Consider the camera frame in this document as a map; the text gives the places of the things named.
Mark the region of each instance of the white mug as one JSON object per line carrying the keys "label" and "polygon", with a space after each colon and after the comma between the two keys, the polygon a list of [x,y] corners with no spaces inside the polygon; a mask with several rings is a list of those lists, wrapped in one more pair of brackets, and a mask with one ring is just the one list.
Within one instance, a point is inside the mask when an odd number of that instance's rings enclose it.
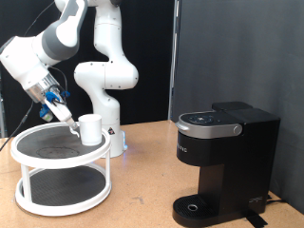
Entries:
{"label": "white mug", "polygon": [[78,118],[82,145],[93,146],[102,143],[102,116],[87,114]]}

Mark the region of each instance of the black mesh tray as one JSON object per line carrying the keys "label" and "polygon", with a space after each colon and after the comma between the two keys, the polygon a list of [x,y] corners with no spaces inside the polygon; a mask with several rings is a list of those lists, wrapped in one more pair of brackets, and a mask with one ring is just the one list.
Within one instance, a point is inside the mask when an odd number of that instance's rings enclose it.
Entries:
{"label": "black mesh tray", "polygon": [[31,176],[30,186],[33,203],[67,206],[89,200],[101,193],[105,188],[105,176],[87,166],[48,169]]}
{"label": "black mesh tray", "polygon": [[69,131],[68,126],[57,126],[33,132],[17,145],[22,154],[40,159],[69,159],[93,152],[105,144],[82,145],[80,138]]}

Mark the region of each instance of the wooden table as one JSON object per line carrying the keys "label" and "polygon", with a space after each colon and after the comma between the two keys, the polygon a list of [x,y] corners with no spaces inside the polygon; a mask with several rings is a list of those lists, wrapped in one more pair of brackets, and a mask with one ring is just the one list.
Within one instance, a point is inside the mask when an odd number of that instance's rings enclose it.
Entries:
{"label": "wooden table", "polygon": [[[95,208],[68,217],[41,217],[18,207],[14,192],[21,168],[7,145],[0,152],[0,227],[180,227],[172,219],[172,204],[177,198],[197,193],[200,169],[177,159],[178,129],[170,121],[125,125],[122,129],[128,149],[111,159],[110,195]],[[96,163],[105,167],[103,159]],[[261,216],[269,228],[304,227],[303,215],[287,203],[270,204]],[[213,227],[253,228],[245,218]]]}

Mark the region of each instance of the coffee maker control panel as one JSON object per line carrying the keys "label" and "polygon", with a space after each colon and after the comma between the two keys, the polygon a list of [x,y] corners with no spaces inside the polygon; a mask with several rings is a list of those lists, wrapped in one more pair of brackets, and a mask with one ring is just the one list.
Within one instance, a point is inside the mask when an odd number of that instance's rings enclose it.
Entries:
{"label": "coffee maker control panel", "polygon": [[189,137],[216,139],[240,135],[242,124],[225,112],[198,112],[181,115],[176,126],[181,134]]}

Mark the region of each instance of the white tiered stand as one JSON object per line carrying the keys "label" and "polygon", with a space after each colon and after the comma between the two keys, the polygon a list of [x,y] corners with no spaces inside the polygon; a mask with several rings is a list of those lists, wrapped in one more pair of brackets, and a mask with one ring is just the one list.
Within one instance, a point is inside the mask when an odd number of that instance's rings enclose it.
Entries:
{"label": "white tiered stand", "polygon": [[[42,130],[46,128],[58,127],[58,126],[67,126],[65,123],[47,123],[43,125],[38,125],[33,128],[30,128],[14,138],[11,143],[11,155],[19,163],[21,163],[22,170],[22,179],[19,180],[16,187],[16,201],[19,205],[25,210],[42,216],[67,216],[72,214],[81,213],[85,210],[88,210],[99,203],[101,203],[111,191],[111,180],[110,180],[110,148],[111,141],[109,134],[103,130],[103,135],[105,137],[105,143],[98,149],[83,156],[69,158],[69,159],[41,159],[33,158],[22,154],[17,149],[18,143],[25,138],[27,135]],[[102,156],[105,156],[106,165],[105,169],[101,166],[92,163]],[[105,187],[102,192],[97,196],[88,199],[86,201],[67,205],[67,206],[45,206],[35,204],[31,200],[31,190],[30,190],[30,177],[45,170],[45,169],[66,169],[77,166],[88,166],[94,168],[105,176]],[[29,167],[35,167],[35,169],[29,172]]]}

